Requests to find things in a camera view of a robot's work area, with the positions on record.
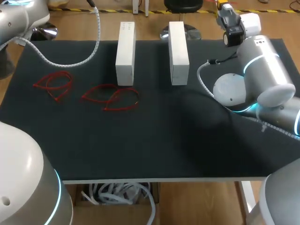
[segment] white box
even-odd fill
[[[189,60],[183,22],[169,23],[169,54],[172,85],[187,85]]]
[[[135,22],[121,22],[116,58],[119,86],[132,86],[135,69]]]

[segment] wooden floor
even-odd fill
[[[99,9],[130,9],[130,0],[96,0]],[[236,9],[288,9],[291,0],[270,0],[261,4],[257,0],[235,0]],[[69,8],[89,8],[86,1],[70,0]],[[212,3],[205,2],[203,9],[212,10]],[[164,10],[163,0],[150,0],[150,10]],[[292,13],[259,14],[262,34],[282,38],[298,70],[300,69],[300,15]],[[160,31],[178,15],[151,14],[101,14],[101,39],[117,40],[121,21],[135,21],[138,40],[159,39]],[[97,23],[95,15],[77,12],[52,12],[51,22],[59,29],[58,40],[95,40]],[[223,31],[212,14],[187,14],[186,24],[199,29],[203,39],[221,39]],[[22,47],[11,44],[11,58],[17,63]],[[0,102],[11,77],[0,81]],[[256,195],[260,182],[253,182]],[[146,224],[150,206],[139,207],[75,207],[75,225]],[[161,225],[241,225],[243,223],[239,201],[233,182],[162,183],[160,203],[155,224]]]

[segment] red cable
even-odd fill
[[[122,91],[126,91],[126,90],[129,90],[129,91],[133,91],[137,94],[137,97],[138,97],[138,100],[136,101],[136,103],[134,103],[133,105],[130,105],[128,107],[123,107],[123,108],[108,108],[109,104],[112,102],[112,98],[113,97],[116,97],[115,95],[119,94],[120,92]],[[139,95],[139,92],[133,88],[123,88],[123,89],[118,89],[115,93],[113,93],[113,95],[110,97],[110,99],[107,101],[106,103],[106,106],[105,108],[103,109],[104,111],[122,111],[122,110],[129,110],[129,109],[132,109],[134,107],[137,106],[138,102],[140,100],[140,95]]]
[[[65,85],[62,85],[60,87],[48,87],[49,85],[49,82],[52,81],[53,79],[55,78],[58,78],[58,77],[67,77],[69,79],[69,82],[67,82]],[[46,81],[46,86],[41,86],[39,85],[41,82],[43,81]],[[68,93],[68,91],[71,89],[71,86],[72,86],[72,76],[69,72],[67,71],[59,71],[59,72],[56,72],[56,73],[51,73],[51,74],[48,74],[47,76],[44,76],[41,80],[39,80],[37,83],[35,83],[33,85],[33,87],[36,87],[36,88],[40,88],[40,89],[44,89],[44,90],[47,90],[48,94],[55,100],[55,101],[59,101],[60,98],[62,98],[65,94]],[[58,97],[55,97],[50,91],[51,90],[60,90],[60,89],[63,89],[63,88],[67,88],[67,90],[65,90],[62,94],[60,94]]]
[[[110,100],[111,98],[109,98],[108,100],[97,100],[97,99],[93,99],[93,98],[90,98],[90,97],[87,97],[93,90],[95,89],[99,89],[99,88],[114,88],[116,90],[118,90],[118,87],[114,84],[101,84],[101,85],[98,85],[96,87],[93,87],[91,88],[90,90],[88,90],[84,95],[81,96],[82,99],[85,99],[85,100],[88,100],[88,101],[91,101],[91,102],[97,102],[97,103],[108,103],[109,101],[115,101],[114,100]]]

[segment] table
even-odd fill
[[[284,43],[272,42],[299,89],[300,76]],[[36,44],[50,60],[64,64],[85,59],[94,46],[92,41]],[[69,70],[74,86],[60,104],[32,87],[59,69],[26,47],[0,107],[0,120],[31,135],[67,184],[259,180],[300,158],[298,141],[272,129],[262,133],[260,124],[228,113],[199,86],[197,68],[207,59],[226,58],[235,48],[211,40],[188,41],[187,47],[188,85],[173,87],[168,44],[137,41],[134,88],[141,100],[136,109],[117,113],[79,101],[93,86],[116,83],[116,41],[101,42],[94,59]],[[228,72],[241,72],[236,60],[204,70],[203,80],[211,89]]]

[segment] bundle of white cables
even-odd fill
[[[92,204],[128,204],[132,205],[136,203],[141,192],[145,191],[146,196],[149,197],[152,212],[147,225],[153,223],[155,217],[155,203],[153,196],[150,191],[150,183],[148,183],[148,188],[140,183],[105,183],[98,190],[98,184],[89,184],[89,195],[85,194],[83,191],[81,194]]]
[[[71,67],[77,67],[77,66],[80,66],[84,63],[87,63],[88,61],[90,61],[94,55],[96,54],[97,50],[98,50],[98,47],[99,47],[99,42],[100,42],[100,16],[99,16],[99,11],[97,9],[97,7],[94,7],[94,11],[95,11],[95,14],[96,14],[96,17],[97,17],[97,26],[98,26],[98,36],[97,36],[97,41],[96,41],[96,45],[95,45],[95,48],[93,50],[93,52],[91,53],[91,55],[85,59],[84,61],[81,61],[81,62],[78,62],[78,63],[74,63],[74,64],[69,64],[69,65],[62,65],[62,64],[57,64],[57,63],[53,63],[51,61],[49,61],[39,50],[38,48],[33,44],[31,43],[29,40],[25,39],[25,38],[22,38],[22,37],[14,37],[12,39],[10,39],[9,41],[5,42],[4,44],[2,44],[0,46],[0,51],[11,41],[14,41],[16,39],[19,39],[21,41],[24,41],[26,44],[28,44],[30,47],[32,47],[36,52],[37,54],[46,62],[48,63],[49,65],[51,66],[54,66],[54,67],[60,67],[60,68],[71,68]]]
[[[197,77],[198,77],[199,83],[202,85],[202,87],[205,89],[205,91],[206,91],[212,98],[215,98],[214,95],[213,95],[213,93],[205,86],[205,84],[204,84],[204,82],[203,82],[203,80],[201,79],[201,76],[200,76],[200,71],[201,71],[204,67],[207,67],[207,66],[210,66],[209,61],[205,62],[204,64],[202,64],[202,65],[198,68],[198,70],[197,70]],[[246,118],[246,119],[248,119],[248,120],[252,120],[252,121],[254,121],[254,122],[261,123],[261,124],[263,125],[262,131],[264,131],[266,127],[270,127],[270,128],[273,128],[273,129],[275,129],[275,130],[277,130],[277,131],[279,131],[279,132],[281,132],[281,133],[283,133],[283,134],[285,134],[285,135],[287,135],[287,136],[289,136],[289,137],[291,137],[291,138],[293,138],[293,139],[296,139],[297,141],[300,141],[300,137],[299,137],[299,136],[294,135],[294,134],[291,134],[291,133],[287,132],[286,130],[283,130],[283,129],[281,129],[281,128],[278,128],[278,127],[276,127],[276,126],[273,126],[272,124],[269,124],[269,123],[267,123],[267,122],[261,121],[261,120],[259,119],[259,117],[258,117],[258,114],[256,114],[256,116],[257,116],[257,119],[256,119],[256,118],[251,118],[251,117],[244,117],[244,118]]]

